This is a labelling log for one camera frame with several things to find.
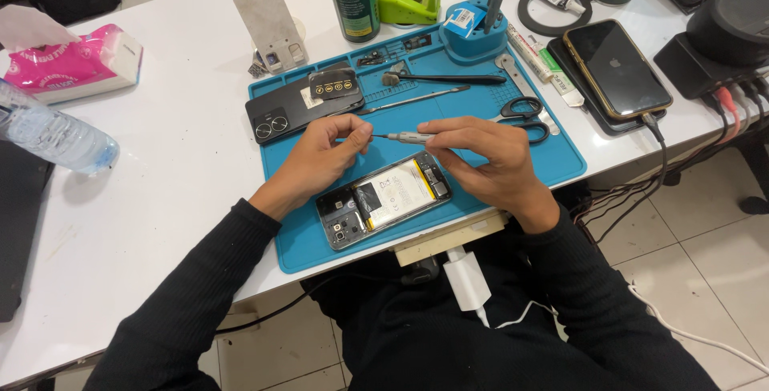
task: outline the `red cable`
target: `red cable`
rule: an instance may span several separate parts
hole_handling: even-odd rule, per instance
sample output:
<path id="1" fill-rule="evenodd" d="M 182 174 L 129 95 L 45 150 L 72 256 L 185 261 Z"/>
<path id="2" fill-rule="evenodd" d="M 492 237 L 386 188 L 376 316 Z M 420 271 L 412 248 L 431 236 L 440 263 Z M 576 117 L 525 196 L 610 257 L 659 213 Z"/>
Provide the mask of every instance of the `red cable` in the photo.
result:
<path id="1" fill-rule="evenodd" d="M 721 102 L 721 105 L 723 105 L 726 110 L 731 111 L 731 114 L 735 117 L 735 129 L 717 143 L 717 145 L 720 145 L 721 143 L 726 143 L 727 141 L 734 139 L 737 133 L 740 132 L 740 113 L 737 112 L 737 107 L 735 106 L 735 102 L 731 99 L 731 93 L 729 93 L 728 89 L 721 87 L 714 92 L 714 95 L 716 95 L 718 101 Z"/>

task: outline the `person's left hand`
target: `person's left hand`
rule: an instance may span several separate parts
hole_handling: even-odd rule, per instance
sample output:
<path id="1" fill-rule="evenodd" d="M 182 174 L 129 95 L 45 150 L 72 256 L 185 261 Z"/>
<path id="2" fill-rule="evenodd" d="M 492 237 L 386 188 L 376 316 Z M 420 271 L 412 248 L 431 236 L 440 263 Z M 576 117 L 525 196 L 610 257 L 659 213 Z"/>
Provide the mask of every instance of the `person's left hand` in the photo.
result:
<path id="1" fill-rule="evenodd" d="M 359 152 L 365 155 L 373 130 L 350 114 L 310 122 L 288 158 L 248 202 L 280 221 L 341 178 Z"/>

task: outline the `tissue box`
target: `tissue box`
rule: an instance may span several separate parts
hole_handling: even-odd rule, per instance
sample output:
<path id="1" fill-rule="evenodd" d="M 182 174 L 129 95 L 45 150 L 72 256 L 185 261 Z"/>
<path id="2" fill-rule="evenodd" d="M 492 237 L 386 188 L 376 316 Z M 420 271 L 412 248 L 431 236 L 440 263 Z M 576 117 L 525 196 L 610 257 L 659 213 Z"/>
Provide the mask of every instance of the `tissue box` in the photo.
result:
<path id="1" fill-rule="evenodd" d="M 44 44 L 10 53 L 5 80 L 45 104 L 139 83 L 143 48 L 115 24 L 80 41 Z"/>

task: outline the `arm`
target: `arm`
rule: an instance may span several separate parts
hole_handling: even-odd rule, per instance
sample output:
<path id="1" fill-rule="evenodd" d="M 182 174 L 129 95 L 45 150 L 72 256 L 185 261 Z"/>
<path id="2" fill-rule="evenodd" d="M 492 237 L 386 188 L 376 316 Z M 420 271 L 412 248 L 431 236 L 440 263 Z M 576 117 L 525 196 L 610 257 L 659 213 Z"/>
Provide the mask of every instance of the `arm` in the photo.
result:
<path id="1" fill-rule="evenodd" d="M 517 244 L 527 249 L 570 344 L 640 389 L 718 389 L 534 175 L 526 131 L 469 117 L 426 122 L 418 131 L 437 133 L 427 150 L 463 189 L 513 214 Z M 450 148 L 489 162 L 474 168 Z"/>
<path id="2" fill-rule="evenodd" d="M 233 206 L 120 322 L 84 389 L 218 389 L 197 360 L 211 347 L 232 297 L 278 233 L 278 220 L 341 177 L 356 154 L 368 150 L 371 132 L 353 115 L 311 123 L 274 176 Z"/>

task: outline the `opened smartphone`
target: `opened smartphone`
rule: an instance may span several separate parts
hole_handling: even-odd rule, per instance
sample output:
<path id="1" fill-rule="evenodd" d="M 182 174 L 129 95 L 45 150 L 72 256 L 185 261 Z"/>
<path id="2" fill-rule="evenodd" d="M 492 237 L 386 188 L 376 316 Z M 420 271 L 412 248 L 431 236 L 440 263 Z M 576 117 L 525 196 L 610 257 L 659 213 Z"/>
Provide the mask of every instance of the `opened smartphone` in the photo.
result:
<path id="1" fill-rule="evenodd" d="M 341 250 L 450 198 L 437 161 L 421 151 L 321 195 L 315 206 L 328 244 Z"/>
<path id="2" fill-rule="evenodd" d="M 673 97 L 616 20 L 569 29 L 564 43 L 611 118 L 629 119 L 673 104 Z"/>

